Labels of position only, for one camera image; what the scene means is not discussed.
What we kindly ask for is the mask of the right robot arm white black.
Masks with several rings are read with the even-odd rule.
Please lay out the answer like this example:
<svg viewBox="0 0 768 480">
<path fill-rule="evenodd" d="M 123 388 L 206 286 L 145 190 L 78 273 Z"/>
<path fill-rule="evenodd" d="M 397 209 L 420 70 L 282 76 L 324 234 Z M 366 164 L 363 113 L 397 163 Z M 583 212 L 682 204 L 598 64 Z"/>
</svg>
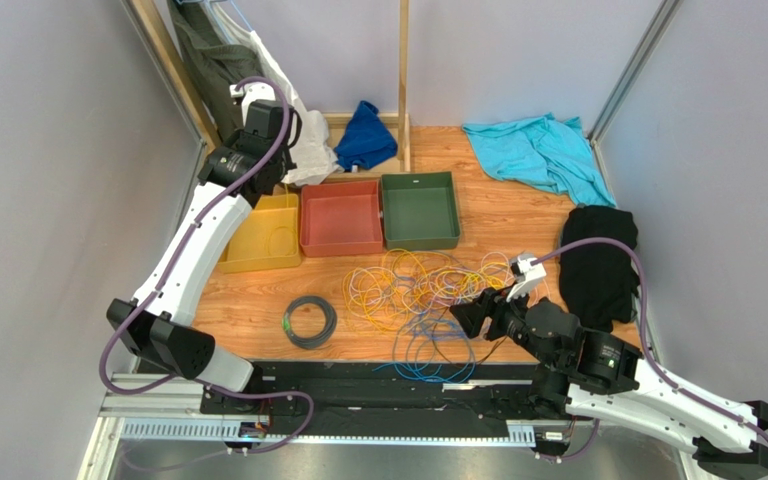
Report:
<svg viewBox="0 0 768 480">
<path fill-rule="evenodd" d="M 767 402 L 731 401 L 672 377 L 548 298 L 530 305 L 487 288 L 449 311 L 468 338 L 507 338 L 537 360 L 520 403 L 528 414 L 609 421 L 691 454 L 722 479 L 768 476 Z"/>
</svg>

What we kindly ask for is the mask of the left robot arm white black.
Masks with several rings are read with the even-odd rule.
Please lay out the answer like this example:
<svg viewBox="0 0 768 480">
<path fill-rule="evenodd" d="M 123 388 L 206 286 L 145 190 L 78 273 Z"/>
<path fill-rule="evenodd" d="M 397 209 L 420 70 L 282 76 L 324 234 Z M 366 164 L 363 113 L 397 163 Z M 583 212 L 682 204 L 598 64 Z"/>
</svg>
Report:
<svg viewBox="0 0 768 480">
<path fill-rule="evenodd" d="M 213 150 L 198 173 L 184 220 L 148 280 L 106 317 L 126 349 L 169 375 L 242 392 L 254 365 L 193 328 L 203 289 L 233 234 L 264 195 L 294 168 L 295 110 L 257 100 L 242 129 Z"/>
</svg>

